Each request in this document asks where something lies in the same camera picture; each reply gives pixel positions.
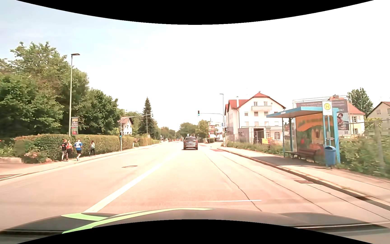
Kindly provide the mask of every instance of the car hood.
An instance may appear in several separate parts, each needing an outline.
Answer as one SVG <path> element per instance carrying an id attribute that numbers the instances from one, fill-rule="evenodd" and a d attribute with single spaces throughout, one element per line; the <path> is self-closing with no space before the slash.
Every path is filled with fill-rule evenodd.
<path id="1" fill-rule="evenodd" d="M 107 225 L 119 225 L 143 221 L 207 219 L 226 221 L 247 221 L 272 225 L 283 225 L 295 228 L 322 231 L 322 229 L 338 229 L 341 226 L 371 225 L 355 219 L 339 217 L 322 213 L 267 213 L 250 210 L 237 210 L 225 208 L 168 208 L 152 211 L 135 211 L 129 213 L 72 213 L 41 219 L 24 225 L 19 225 L 0 231 L 1 238 L 20 238 L 35 236 L 39 239 L 46 236 L 64 234 L 78 230 L 86 230 Z"/>

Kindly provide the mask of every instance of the blue shirt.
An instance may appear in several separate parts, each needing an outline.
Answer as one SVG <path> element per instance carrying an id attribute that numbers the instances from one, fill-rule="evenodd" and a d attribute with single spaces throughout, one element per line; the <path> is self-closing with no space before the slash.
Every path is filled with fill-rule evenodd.
<path id="1" fill-rule="evenodd" d="M 83 146 L 83 144 L 80 141 L 74 143 L 74 147 L 76 147 L 76 149 L 81 149 L 81 146 Z"/>

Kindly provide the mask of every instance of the sign board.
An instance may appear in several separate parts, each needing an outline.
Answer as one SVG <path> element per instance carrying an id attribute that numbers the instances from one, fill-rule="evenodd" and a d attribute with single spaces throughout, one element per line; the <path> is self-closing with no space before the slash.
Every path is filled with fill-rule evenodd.
<path id="1" fill-rule="evenodd" d="M 323 101 L 323 115 L 332 116 L 332 101 Z"/>
<path id="2" fill-rule="evenodd" d="M 73 136 L 77 136 L 79 135 L 79 117 L 72 117 L 72 120 L 71 120 L 71 125 L 70 125 L 71 129 L 71 133 Z"/>
<path id="3" fill-rule="evenodd" d="M 350 135 L 350 127 L 349 127 L 349 119 L 348 119 L 348 103 L 346 99 L 337 99 L 331 100 L 332 108 L 338 108 L 338 113 L 336 114 L 338 121 L 338 136 L 349 136 Z M 322 107 L 322 101 L 318 102 L 303 102 L 296 103 L 296 107 Z"/>

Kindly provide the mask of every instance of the wooden bench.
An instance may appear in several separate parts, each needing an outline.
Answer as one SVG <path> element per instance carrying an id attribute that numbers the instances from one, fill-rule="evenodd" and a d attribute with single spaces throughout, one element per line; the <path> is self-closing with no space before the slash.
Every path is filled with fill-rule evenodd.
<path id="1" fill-rule="evenodd" d="M 294 159 L 294 156 L 296 155 L 299 159 L 302 159 L 302 156 L 305 157 L 305 160 L 307 158 L 310 158 L 316 161 L 316 153 L 317 150 L 314 149 L 298 149 L 297 152 L 285 152 L 288 153 L 288 155 L 292 155 L 292 159 Z"/>

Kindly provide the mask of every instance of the graffiti mural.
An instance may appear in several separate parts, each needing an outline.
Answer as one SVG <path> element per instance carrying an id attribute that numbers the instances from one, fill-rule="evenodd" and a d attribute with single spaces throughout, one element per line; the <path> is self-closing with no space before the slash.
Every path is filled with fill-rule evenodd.
<path id="1" fill-rule="evenodd" d="M 296 117 L 296 137 L 297 149 L 314 149 L 317 150 L 316 160 L 324 161 L 324 141 L 325 135 L 323 132 L 323 115 L 314 114 Z M 330 116 L 330 131 L 333 135 L 333 119 Z M 326 131 L 328 131 L 328 119 L 325 119 Z"/>

